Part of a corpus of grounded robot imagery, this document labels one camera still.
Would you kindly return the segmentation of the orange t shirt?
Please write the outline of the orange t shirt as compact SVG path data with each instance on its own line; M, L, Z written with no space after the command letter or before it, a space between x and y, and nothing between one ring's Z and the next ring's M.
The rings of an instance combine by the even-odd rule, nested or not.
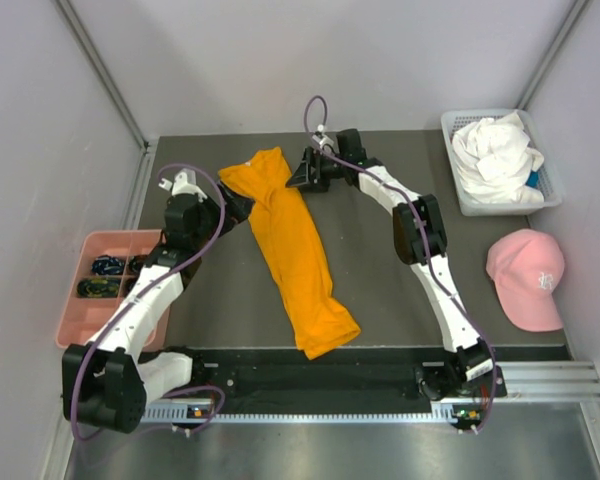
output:
M296 348L314 360L355 339L361 328L333 295L320 235L302 195L286 186L282 149L260 150L218 171L233 192L254 201L248 221L278 287Z

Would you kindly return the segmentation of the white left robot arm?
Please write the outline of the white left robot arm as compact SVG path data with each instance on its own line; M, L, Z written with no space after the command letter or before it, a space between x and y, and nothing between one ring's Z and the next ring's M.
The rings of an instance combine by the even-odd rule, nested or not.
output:
M161 317L185 291L212 244L246 221L254 202L218 181L217 197L198 186L172 186L157 244L113 316L85 344L62 356L63 414L72 427L131 433L148 405L174 389L196 396L205 370L187 353L166 351L142 362Z

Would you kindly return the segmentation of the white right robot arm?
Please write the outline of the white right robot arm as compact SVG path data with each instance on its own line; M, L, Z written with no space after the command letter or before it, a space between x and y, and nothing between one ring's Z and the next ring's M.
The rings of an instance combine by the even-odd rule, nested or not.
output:
M408 189L378 159L368 156L356 129L340 131L331 139L319 125L308 137L310 145L287 181L288 188L326 192L332 181L343 179L391 216L396 254L424 289L446 352L442 372L425 373L419 381L426 394L441 400L453 392L467 396L480 388L486 398L494 397L494 353L470 319L455 286L436 197Z

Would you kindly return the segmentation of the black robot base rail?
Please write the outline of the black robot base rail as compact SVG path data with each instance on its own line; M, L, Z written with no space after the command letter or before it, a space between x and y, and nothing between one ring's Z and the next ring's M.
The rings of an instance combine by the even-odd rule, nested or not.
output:
M193 359L193 384L226 394L225 414L337 415L426 413L434 401L463 398L484 405L480 388L441 400L419 381L440 374L446 352L429 347L343 347L315 360L292 348L180 348ZM507 390L497 370L495 398Z

